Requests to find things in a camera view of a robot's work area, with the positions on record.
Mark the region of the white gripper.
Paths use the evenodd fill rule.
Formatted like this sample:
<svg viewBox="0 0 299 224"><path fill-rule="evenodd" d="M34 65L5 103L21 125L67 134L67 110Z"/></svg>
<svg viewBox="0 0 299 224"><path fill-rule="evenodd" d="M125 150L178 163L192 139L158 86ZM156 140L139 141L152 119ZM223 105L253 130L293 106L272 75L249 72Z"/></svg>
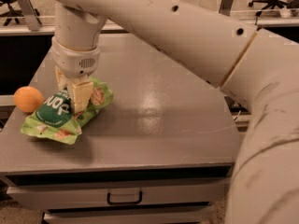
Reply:
<svg viewBox="0 0 299 224"><path fill-rule="evenodd" d="M56 63L55 75L58 90L67 88L70 98L72 112L77 114L84 111L89 103L93 92L93 83L85 81L79 84L68 85L68 78L89 76L98 67L100 49L77 51L64 47L55 37L52 38L52 59Z"/></svg>

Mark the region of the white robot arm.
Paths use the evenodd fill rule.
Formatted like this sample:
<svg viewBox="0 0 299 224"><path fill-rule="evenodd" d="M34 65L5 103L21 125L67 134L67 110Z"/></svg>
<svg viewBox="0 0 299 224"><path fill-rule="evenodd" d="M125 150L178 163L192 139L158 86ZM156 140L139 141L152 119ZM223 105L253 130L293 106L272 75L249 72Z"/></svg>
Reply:
<svg viewBox="0 0 299 224"><path fill-rule="evenodd" d="M116 22L250 112L225 224L299 224L296 43L177 0L56 1Z"/></svg>

